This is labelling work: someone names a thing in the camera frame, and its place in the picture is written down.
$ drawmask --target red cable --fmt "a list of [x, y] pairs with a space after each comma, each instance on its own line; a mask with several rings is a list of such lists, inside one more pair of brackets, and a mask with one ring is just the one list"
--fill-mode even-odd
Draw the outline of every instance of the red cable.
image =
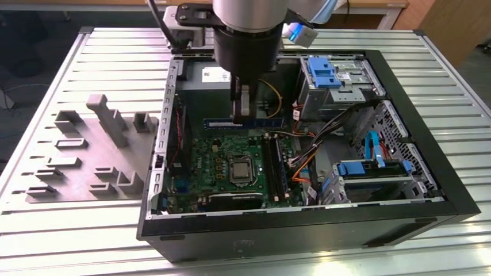
[[384, 143], [380, 143], [380, 148], [383, 150], [383, 154], [385, 155], [385, 158], [389, 158], [391, 154], [389, 154], [389, 151], [387, 150]]
[[175, 164], [175, 160], [176, 160], [176, 157], [177, 157], [177, 153], [179, 153], [179, 148], [180, 148], [180, 145], [181, 145], [181, 127], [180, 127], [180, 115], [179, 115], [179, 112], [177, 112], [177, 109], [176, 109], [176, 125], [177, 125], [177, 148], [176, 148], [176, 152], [175, 152], [175, 156], [172, 157], [172, 162], [171, 162], [171, 165], [173, 166]]

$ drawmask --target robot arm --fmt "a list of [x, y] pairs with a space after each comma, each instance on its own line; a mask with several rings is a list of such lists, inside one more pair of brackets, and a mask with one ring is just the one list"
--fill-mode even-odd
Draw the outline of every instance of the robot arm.
[[288, 9], [288, 0], [184, 3], [177, 7], [175, 19], [181, 26], [213, 28], [215, 59], [232, 77], [233, 122], [255, 118], [257, 79], [275, 64], [283, 24], [300, 22], [308, 27], [311, 24]]

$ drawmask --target aluminum table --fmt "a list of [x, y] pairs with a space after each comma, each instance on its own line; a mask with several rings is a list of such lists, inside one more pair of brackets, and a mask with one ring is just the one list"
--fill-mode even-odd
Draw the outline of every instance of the aluminum table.
[[[312, 48], [380, 50], [481, 214], [393, 247], [175, 265], [134, 239], [140, 201], [28, 204], [21, 191], [54, 150], [58, 110], [89, 94], [122, 116], [159, 117], [171, 53], [152, 28], [82, 28], [0, 177], [0, 273], [18, 275], [484, 275], [491, 273], [491, 111], [425, 36], [321, 30]], [[284, 47], [295, 47], [284, 42]]]

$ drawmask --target wire bundle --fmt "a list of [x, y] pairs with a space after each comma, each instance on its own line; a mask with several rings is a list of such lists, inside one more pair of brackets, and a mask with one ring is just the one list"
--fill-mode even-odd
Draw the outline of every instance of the wire bundle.
[[376, 105], [379, 102], [380, 102], [379, 100], [373, 100], [373, 101], [367, 101], [364, 103], [357, 103], [356, 105], [352, 105], [348, 109], [345, 109], [341, 113], [339, 113], [325, 123], [321, 130], [315, 135], [313, 140], [311, 142], [311, 145], [309, 145], [309, 148], [307, 149], [307, 151], [301, 155], [299, 155], [296, 158], [293, 158], [293, 160], [291, 161], [291, 164], [297, 164], [304, 159], [304, 161], [301, 162], [300, 167], [297, 168], [297, 170], [296, 170], [296, 172], [292, 176], [293, 181], [301, 181], [303, 182], [303, 181], [307, 180], [307, 179], [299, 178], [297, 176], [300, 174], [301, 169], [312, 161], [312, 158], [313, 158], [313, 156], [315, 156], [315, 154], [319, 150], [319, 145], [321, 145], [321, 143], [324, 142], [324, 137], [343, 126], [345, 120], [349, 118], [352, 113], [355, 113], [361, 108]]

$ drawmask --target ram slot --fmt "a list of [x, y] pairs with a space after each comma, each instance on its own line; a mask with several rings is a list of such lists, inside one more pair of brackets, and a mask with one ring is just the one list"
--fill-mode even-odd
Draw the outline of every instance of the ram slot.
[[285, 180], [285, 171], [284, 171], [284, 163], [283, 163], [283, 156], [281, 156], [281, 149], [279, 145], [277, 135], [272, 138], [271, 142], [272, 153], [273, 153], [273, 167], [276, 173], [276, 191], [279, 194], [280, 200], [284, 200], [289, 197], [288, 194], [288, 184]]
[[273, 153], [271, 147], [271, 137], [267, 136], [263, 138], [263, 164], [264, 164], [264, 172], [267, 174], [267, 182], [268, 182], [268, 198], [271, 201], [279, 201], [277, 190], [276, 190], [276, 173], [273, 167]]

